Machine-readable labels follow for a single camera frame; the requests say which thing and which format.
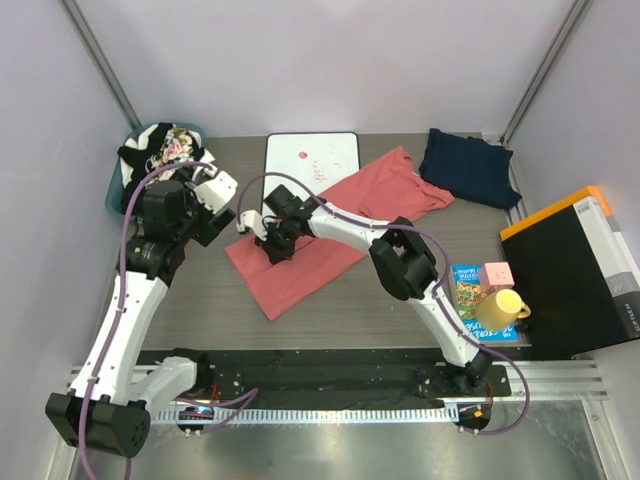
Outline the red t shirt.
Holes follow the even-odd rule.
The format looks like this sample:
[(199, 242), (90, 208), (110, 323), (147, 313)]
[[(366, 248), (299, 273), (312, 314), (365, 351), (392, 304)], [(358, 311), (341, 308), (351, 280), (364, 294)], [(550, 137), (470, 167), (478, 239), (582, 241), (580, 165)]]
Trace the red t shirt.
[(232, 264), (266, 317), (274, 321), (368, 255), (385, 225), (403, 217), (416, 221), (453, 202), (453, 195), (414, 172), (407, 151), (397, 147), (357, 173), (325, 190), (321, 197), (336, 211), (358, 221), (348, 223), (319, 207), (310, 236), (296, 241), (290, 260), (273, 264), (250, 235), (226, 248)]

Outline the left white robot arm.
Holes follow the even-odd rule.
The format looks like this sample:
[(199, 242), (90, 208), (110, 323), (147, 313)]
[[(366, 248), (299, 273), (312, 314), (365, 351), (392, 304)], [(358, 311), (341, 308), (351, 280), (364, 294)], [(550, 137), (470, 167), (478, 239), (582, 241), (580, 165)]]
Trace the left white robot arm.
[(138, 221), (142, 229), (122, 234), (112, 299), (89, 356), (68, 392), (51, 394), (45, 406), (67, 445), (133, 458), (160, 410), (182, 395), (200, 399), (211, 391), (208, 357), (191, 349), (174, 349), (139, 381), (133, 374), (186, 245), (208, 246), (234, 220), (228, 204), (236, 188), (215, 166), (187, 162), (155, 170), (134, 189), (124, 223)]

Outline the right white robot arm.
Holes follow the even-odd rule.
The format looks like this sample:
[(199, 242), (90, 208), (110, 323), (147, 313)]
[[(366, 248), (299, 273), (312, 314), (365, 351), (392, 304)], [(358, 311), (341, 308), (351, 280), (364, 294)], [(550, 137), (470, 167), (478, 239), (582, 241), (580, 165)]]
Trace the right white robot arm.
[(268, 216), (246, 211), (239, 228), (255, 235), (255, 244), (271, 263), (290, 260), (301, 237), (336, 241), (366, 254), (382, 288), (410, 305), (436, 339), (454, 388), (472, 395), (486, 385), (492, 355), (471, 338), (448, 300), (436, 257), (411, 221), (367, 219), (316, 196), (302, 200), (284, 185), (264, 204)]

